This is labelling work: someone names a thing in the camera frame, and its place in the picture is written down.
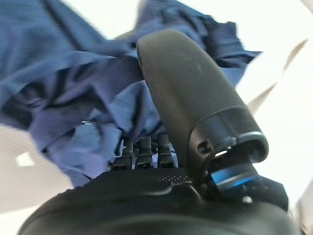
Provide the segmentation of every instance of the crumpled fabric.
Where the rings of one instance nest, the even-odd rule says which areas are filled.
[[[135,28],[114,40],[58,0],[0,0],[0,122],[29,131],[38,150],[83,185],[108,170],[122,138],[155,140],[165,131],[136,43],[167,28],[194,40],[234,85],[258,54],[242,48],[235,23],[176,0],[146,1]]]

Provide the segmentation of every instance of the black plastic part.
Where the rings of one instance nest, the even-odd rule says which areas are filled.
[[[251,163],[243,163],[233,165],[211,174],[212,179],[219,192],[234,188],[236,185],[241,185],[248,181],[253,181],[259,177]]]
[[[111,171],[113,170],[131,170],[133,165],[133,142],[130,140],[124,140],[125,148],[123,148],[122,156],[115,158],[111,165]]]
[[[253,145],[251,161],[261,162],[268,142],[232,84],[208,54],[172,29],[141,38],[139,62],[179,166],[196,184],[208,162],[239,143]]]
[[[136,159],[135,169],[154,168],[151,149],[151,137],[145,136],[139,143],[139,154]]]
[[[300,235],[266,203],[204,201],[181,168],[106,172],[44,203],[18,235]]]
[[[158,135],[158,145],[157,145],[158,168],[173,168],[175,166],[169,144],[170,142],[168,140],[167,134]]]
[[[244,196],[249,196],[254,203],[267,202],[288,211],[289,200],[284,186],[262,176],[220,193],[224,199],[240,202]]]

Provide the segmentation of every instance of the navy blue shirt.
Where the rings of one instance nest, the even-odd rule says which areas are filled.
[[[108,169],[121,138],[164,132],[136,43],[166,28],[193,39],[234,85],[257,55],[242,48],[235,23],[176,0],[148,0],[135,28],[115,40],[58,0],[0,0],[0,122],[29,131],[75,186],[84,184]]]

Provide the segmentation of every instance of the white surface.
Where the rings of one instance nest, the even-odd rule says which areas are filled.
[[[18,167],[27,167],[27,166],[34,166],[35,162],[30,156],[29,152],[22,153],[16,158],[16,164]]]
[[[15,235],[23,222],[37,209],[37,207],[26,208],[0,214],[0,234]]]
[[[140,0],[63,0],[107,38],[128,32],[137,18]],[[279,49],[307,34],[312,20],[300,0],[181,0],[216,21],[237,23],[248,50]]]
[[[313,178],[312,57],[310,37],[255,114],[270,143],[268,158],[256,167],[285,186],[291,208]]]

